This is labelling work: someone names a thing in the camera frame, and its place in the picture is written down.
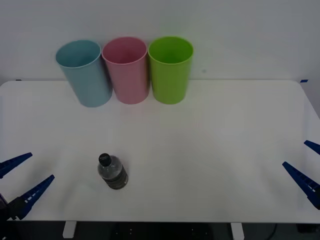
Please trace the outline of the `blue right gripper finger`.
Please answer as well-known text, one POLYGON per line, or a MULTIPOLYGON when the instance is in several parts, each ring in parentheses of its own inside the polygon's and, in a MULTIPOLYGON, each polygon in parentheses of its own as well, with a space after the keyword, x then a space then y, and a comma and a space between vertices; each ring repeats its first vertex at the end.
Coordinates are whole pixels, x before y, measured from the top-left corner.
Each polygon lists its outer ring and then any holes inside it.
POLYGON ((312 203, 316 209, 320 209, 320 185, 311 178, 297 170, 288 162, 283 162, 282 166, 301 188, 307 196, 307 199, 312 203))
POLYGON ((318 155, 320 155, 320 145, 317 143, 314 143, 312 141, 306 140, 304 144, 312 149, 314 152, 316 152, 318 155))

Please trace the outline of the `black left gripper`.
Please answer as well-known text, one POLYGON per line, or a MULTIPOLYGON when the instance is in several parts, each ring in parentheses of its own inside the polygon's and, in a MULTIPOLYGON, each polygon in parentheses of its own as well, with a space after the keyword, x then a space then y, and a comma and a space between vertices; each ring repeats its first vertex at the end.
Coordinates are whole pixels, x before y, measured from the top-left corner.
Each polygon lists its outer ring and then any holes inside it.
MULTIPOLYGON (((32 156, 33 154, 29 152, 1 162, 0 178, 2 179, 6 174, 32 156)), ((50 175, 38 185, 25 192, 21 196, 16 197, 9 203, 5 200, 2 194, 0 194, 0 221, 5 222, 9 219, 22 220, 24 217, 26 217, 34 204, 39 200, 54 179, 55 176, 53 174, 50 175)))

